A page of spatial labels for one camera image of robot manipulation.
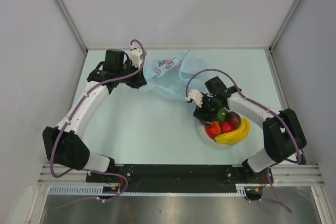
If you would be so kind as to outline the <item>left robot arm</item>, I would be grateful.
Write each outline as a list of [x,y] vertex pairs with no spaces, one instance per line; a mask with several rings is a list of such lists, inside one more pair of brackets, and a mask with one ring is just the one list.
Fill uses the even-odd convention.
[[86,128],[102,102],[121,83],[138,89],[147,84],[143,75],[146,51],[108,49],[104,61],[90,72],[81,96],[54,127],[46,127],[43,141],[50,167],[59,164],[69,170],[94,171],[105,182],[115,178],[113,158],[92,152],[84,143]]

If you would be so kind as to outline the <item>orange fake tomato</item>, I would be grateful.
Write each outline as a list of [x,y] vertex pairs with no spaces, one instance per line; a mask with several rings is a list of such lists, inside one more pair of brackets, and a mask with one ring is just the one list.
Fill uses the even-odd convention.
[[205,125],[205,131],[211,139],[214,139],[221,134],[220,124],[216,121],[214,121],[213,124],[207,124]]

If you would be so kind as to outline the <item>green fake fruit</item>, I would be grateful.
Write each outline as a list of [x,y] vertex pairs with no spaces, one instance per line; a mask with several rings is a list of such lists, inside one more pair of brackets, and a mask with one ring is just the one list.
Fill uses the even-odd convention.
[[229,112],[225,108],[219,109],[217,111],[215,121],[217,121],[218,123],[222,123],[222,122],[226,121],[226,118],[227,118],[228,114],[229,114]]

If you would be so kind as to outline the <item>red fake apple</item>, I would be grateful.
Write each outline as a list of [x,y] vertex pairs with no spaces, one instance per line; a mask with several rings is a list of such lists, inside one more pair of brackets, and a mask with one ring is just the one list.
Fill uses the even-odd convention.
[[236,130],[236,126],[232,125],[228,121],[223,121],[220,124],[220,129],[221,129],[221,133],[225,134],[225,133],[228,133],[228,132]]

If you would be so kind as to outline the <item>light blue plastic bag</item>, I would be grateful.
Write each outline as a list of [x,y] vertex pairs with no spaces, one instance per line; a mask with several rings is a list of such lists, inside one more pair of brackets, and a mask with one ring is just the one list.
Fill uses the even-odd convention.
[[170,54],[162,59],[147,60],[143,75],[147,81],[139,91],[155,92],[165,99],[185,100],[185,89],[190,78],[207,68],[207,62],[190,50]]

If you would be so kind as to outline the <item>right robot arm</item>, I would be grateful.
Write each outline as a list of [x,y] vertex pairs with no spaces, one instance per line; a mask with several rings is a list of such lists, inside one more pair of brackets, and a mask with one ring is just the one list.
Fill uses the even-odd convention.
[[263,148],[243,162],[245,181],[254,183],[262,170],[288,160],[293,154],[297,155],[296,163],[301,162],[300,150],[306,147],[307,140],[294,110],[273,110],[244,95],[236,84],[226,87],[219,77],[211,78],[205,86],[207,93],[186,90],[186,101],[195,102],[193,115],[200,123],[213,125],[218,111],[225,108],[242,114],[262,129]]

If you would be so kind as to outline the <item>yellow fake banana bunch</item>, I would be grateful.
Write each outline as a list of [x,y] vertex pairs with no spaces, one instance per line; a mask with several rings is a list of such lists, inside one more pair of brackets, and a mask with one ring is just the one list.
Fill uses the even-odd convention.
[[218,144],[233,145],[245,139],[249,131],[249,121],[246,118],[242,118],[240,126],[236,130],[216,136],[215,142]]

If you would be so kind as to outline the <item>dark red fake fruit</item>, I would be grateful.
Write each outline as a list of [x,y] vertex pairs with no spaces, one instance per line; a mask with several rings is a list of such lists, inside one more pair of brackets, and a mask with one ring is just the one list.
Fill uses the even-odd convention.
[[241,117],[236,112],[233,111],[229,112],[226,119],[228,123],[230,123],[235,127],[239,127],[241,124]]

